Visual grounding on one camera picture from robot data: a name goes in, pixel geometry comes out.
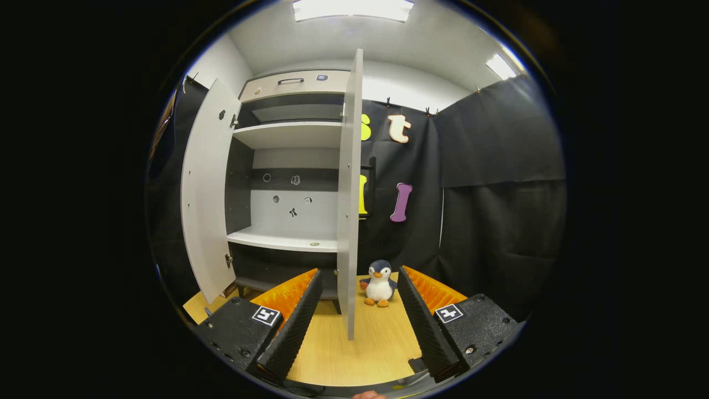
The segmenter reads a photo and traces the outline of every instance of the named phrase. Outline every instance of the wooden surface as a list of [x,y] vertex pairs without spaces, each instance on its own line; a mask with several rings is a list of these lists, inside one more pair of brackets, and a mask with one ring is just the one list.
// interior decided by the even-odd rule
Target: wooden surface
[[[364,291],[359,289],[354,302],[354,340],[347,340],[342,316],[331,301],[321,300],[311,320],[301,350],[291,367],[288,379],[325,386],[362,386],[383,383],[413,374],[409,359],[421,357],[416,336],[406,316],[398,290],[389,307],[364,304]],[[398,280],[398,273],[391,278]],[[250,300],[258,293],[247,291]],[[218,297],[209,309],[226,300]],[[203,295],[195,295],[184,308],[197,321],[206,318]]]

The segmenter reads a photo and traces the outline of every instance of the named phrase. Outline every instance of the open cabinet door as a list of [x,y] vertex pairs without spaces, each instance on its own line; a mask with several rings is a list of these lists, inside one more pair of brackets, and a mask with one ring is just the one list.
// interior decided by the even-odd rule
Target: open cabinet door
[[337,181],[337,298],[347,338],[355,339],[355,287],[359,234],[359,157],[362,152],[362,50],[357,50],[345,90]]
[[236,279],[227,262],[224,183],[232,119],[240,108],[231,89],[215,80],[194,119],[182,164],[182,233],[192,272],[209,303]]

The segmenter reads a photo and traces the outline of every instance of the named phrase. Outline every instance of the drawer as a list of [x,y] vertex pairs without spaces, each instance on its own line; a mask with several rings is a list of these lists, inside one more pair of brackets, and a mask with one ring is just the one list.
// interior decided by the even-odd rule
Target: drawer
[[297,70],[279,72],[246,81],[239,95],[242,103],[286,94],[344,93],[348,70]]

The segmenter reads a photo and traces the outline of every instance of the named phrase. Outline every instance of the drawer handle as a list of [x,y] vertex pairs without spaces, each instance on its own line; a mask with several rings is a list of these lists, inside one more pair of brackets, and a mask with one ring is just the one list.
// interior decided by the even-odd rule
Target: drawer handle
[[281,79],[278,81],[278,84],[283,84],[283,82],[288,82],[289,80],[298,80],[300,83],[305,82],[305,79],[302,77],[292,77],[290,79]]

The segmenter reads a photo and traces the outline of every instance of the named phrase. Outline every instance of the white cabinet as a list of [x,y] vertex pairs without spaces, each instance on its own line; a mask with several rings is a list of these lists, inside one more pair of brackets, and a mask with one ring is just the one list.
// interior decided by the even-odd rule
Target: white cabinet
[[267,290],[329,268],[322,297],[354,339],[362,50],[349,71],[257,77],[240,96],[215,81],[187,144],[183,230],[199,287],[212,302],[233,282]]

